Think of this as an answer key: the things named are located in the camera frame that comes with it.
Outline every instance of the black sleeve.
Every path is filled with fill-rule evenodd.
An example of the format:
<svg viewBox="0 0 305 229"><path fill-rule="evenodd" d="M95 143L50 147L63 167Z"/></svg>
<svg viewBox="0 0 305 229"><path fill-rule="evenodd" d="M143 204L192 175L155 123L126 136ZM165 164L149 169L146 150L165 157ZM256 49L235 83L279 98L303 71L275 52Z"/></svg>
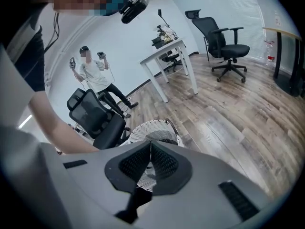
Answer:
<svg viewBox="0 0 305 229"><path fill-rule="evenodd" d="M15 66L27 84L35 91L44 91L44 47L42 28L34 35Z"/></svg>

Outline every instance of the person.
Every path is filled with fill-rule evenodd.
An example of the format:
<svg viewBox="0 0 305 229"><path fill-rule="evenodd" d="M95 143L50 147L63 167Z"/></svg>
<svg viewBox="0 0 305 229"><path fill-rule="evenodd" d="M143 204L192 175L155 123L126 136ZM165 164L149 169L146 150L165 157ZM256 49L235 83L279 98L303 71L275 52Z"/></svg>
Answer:
<svg viewBox="0 0 305 229"><path fill-rule="evenodd" d="M83 140L57 116L48 100L44 85L42 28L36 25L41 11L49 2L53 3L53 7L57 12L71 11L73 13L80 12L80 14L84 14L84 11L86 11L88 14L89 10L101 8L110 0L15 1L15 6L18 7L17 13L12 13L12 10L8 7L3 10L3 17L10 21L10 25L6 27L5 33L2 33L1 43L20 75L35 92L29 102L32 115L48 140L63 153L98 151L97 148ZM23 41L20 47L12 45L21 39L27 41Z"/></svg>
<svg viewBox="0 0 305 229"><path fill-rule="evenodd" d="M83 59L83 63L80 66L80 73L78 74L74 68L72 71L75 77L80 81L86 80L88 86L94 90L97 95L101 93L105 93L105 97L123 114L124 111L120 109L117 105L116 101L110 95L110 93L115 94L121 99L121 101L128 106L130 109L136 107L139 103L136 102L131 104L127 98L123 95L123 93L112 83L110 83L105 76L101 73L103 70L109 69L109 64L107 62L106 56L100 58L104 60L105 63L93 60L91 57L91 51L87 46L83 46L80 49L81 58Z"/></svg>

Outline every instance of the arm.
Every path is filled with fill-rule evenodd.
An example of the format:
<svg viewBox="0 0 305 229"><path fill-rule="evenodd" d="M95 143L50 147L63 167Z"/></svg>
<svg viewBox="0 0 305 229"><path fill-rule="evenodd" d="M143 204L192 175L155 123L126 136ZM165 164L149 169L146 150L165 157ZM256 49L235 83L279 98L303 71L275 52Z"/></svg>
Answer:
<svg viewBox="0 0 305 229"><path fill-rule="evenodd" d="M62 152L71 154L98 151L57 116L45 91L36 92L29 107L47 139Z"/></svg>
<svg viewBox="0 0 305 229"><path fill-rule="evenodd" d="M106 59L106 56L104 57L104 62L105 62L105 70L108 70L109 69L109 64L108 64L108 61Z"/></svg>
<svg viewBox="0 0 305 229"><path fill-rule="evenodd" d="M79 75L79 74L76 72L75 69L72 69L72 71L73 71L73 73L74 73L74 75L75 75L75 77L76 77L77 80L79 80L80 82L82 82L82 81L84 80L84 78L83 78L81 75Z"/></svg>

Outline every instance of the mesh chair back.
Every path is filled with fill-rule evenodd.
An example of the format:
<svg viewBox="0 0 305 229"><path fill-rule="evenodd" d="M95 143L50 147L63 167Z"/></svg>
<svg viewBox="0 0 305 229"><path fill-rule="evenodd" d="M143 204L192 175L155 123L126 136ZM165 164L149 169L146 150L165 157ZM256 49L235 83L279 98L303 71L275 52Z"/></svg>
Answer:
<svg viewBox="0 0 305 229"><path fill-rule="evenodd" d="M161 40L161 41L155 43L154 46L156 47L156 49L159 49L159 48L163 47L164 44L165 44L164 40ZM159 56L159 59L163 59L165 57L167 57L167 53L164 53L161 56Z"/></svg>
<svg viewBox="0 0 305 229"><path fill-rule="evenodd" d="M100 103L92 89L83 91L79 97L82 91L77 89L67 101L69 116L95 139L106 128L115 113Z"/></svg>
<svg viewBox="0 0 305 229"><path fill-rule="evenodd" d="M211 31L218 30L215 20L212 17L204 17L193 19L193 24L203 33L209 42L209 53L213 55L213 51L217 50L217 37ZM225 46L224 34L220 33L220 45Z"/></svg>

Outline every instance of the chair armrest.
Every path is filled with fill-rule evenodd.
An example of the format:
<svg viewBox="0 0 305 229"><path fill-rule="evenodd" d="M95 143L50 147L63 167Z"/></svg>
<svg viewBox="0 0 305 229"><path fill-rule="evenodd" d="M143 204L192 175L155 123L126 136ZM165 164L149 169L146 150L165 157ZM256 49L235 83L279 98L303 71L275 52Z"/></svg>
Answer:
<svg viewBox="0 0 305 229"><path fill-rule="evenodd" d="M211 33L221 33L223 31L227 31L227 30L229 30L229 28L223 28L223 29L214 30L214 31L211 31Z"/></svg>
<svg viewBox="0 0 305 229"><path fill-rule="evenodd" d="M223 28L223 29L218 29L218 30L211 31L211 33L216 34L218 58L221 58L220 33L222 31L227 31L227 30L229 30L229 28Z"/></svg>
<svg viewBox="0 0 305 229"><path fill-rule="evenodd" d="M235 27L235 28L231 28L230 30L231 31L236 31L236 30L239 30L239 29L243 29L243 27Z"/></svg>
<svg viewBox="0 0 305 229"><path fill-rule="evenodd" d="M237 44L237 39L238 39L237 30L239 30L239 29L243 29L243 27L236 27L236 28L231 28L230 29L231 31L234 31L234 44L235 45Z"/></svg>
<svg viewBox="0 0 305 229"><path fill-rule="evenodd" d="M101 93L100 95L98 95L97 99L100 101L102 100L104 102L104 98L105 98L105 93Z"/></svg>

